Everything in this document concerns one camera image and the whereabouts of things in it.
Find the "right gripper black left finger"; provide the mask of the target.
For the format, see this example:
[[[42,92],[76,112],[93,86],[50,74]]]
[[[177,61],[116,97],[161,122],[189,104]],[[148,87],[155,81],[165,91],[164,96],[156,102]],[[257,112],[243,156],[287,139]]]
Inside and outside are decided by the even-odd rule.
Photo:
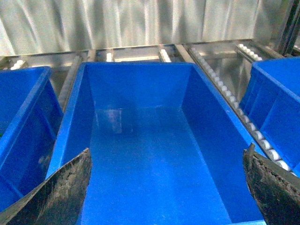
[[[76,224],[91,177],[86,148],[0,214],[2,225]]]

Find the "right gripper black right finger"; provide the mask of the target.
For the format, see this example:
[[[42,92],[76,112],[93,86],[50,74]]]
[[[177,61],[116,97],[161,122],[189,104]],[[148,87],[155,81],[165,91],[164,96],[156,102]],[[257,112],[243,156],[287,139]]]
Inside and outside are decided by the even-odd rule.
[[[255,151],[243,151],[248,190],[268,225],[300,223],[300,179]]]

